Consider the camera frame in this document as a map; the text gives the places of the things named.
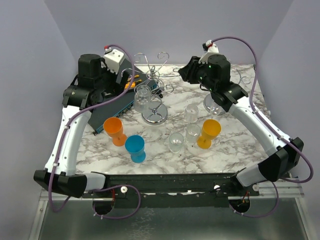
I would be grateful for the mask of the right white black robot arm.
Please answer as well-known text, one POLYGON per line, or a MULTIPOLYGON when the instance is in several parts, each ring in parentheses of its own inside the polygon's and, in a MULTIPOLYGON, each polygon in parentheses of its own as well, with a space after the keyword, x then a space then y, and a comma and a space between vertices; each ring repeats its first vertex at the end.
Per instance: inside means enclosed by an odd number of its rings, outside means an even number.
POLYGON ((253 109, 248 93, 231 81, 231 64, 224 55, 213 54, 206 63, 192 56, 178 73, 184 82, 201 84, 210 91, 213 101, 237 118, 258 140, 268 156, 234 175, 230 183, 230 191, 234 195, 243 195, 248 186, 255 183, 275 182, 298 164, 300 156, 297 150, 303 149, 303 141, 298 137, 291 138, 260 110, 253 109))

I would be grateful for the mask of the clear patterned wine glass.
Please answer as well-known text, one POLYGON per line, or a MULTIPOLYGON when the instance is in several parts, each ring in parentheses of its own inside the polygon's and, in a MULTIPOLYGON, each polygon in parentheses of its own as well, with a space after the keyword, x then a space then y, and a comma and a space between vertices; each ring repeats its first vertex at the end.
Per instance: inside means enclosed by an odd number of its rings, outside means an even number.
POLYGON ((151 101, 152 90, 147 85, 139 85, 135 88, 133 107, 138 113, 148 109, 151 101))

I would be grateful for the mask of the orange plastic goblet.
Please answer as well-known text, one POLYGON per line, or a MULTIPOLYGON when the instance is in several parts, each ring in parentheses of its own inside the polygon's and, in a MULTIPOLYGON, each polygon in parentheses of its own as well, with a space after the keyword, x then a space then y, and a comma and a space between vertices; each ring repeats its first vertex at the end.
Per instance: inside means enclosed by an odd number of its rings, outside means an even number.
POLYGON ((127 136, 124 134, 122 121, 117 117, 110 117, 103 123, 104 131, 112 138, 112 143, 121 147, 125 144, 127 136))

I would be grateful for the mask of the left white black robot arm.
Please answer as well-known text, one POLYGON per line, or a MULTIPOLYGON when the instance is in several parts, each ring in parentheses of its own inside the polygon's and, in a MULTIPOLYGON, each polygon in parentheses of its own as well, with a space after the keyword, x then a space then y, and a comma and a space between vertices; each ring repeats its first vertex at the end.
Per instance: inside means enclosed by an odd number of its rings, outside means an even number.
POLYGON ((125 89, 129 74, 120 69, 124 60, 125 54, 116 49, 103 56, 82 54, 78 59, 78 73, 63 92, 62 118, 52 153, 44 169, 33 175, 45 190, 75 198, 92 190, 101 198, 110 194, 105 175, 76 174, 76 160, 93 109, 104 101, 104 94, 115 98, 125 89))

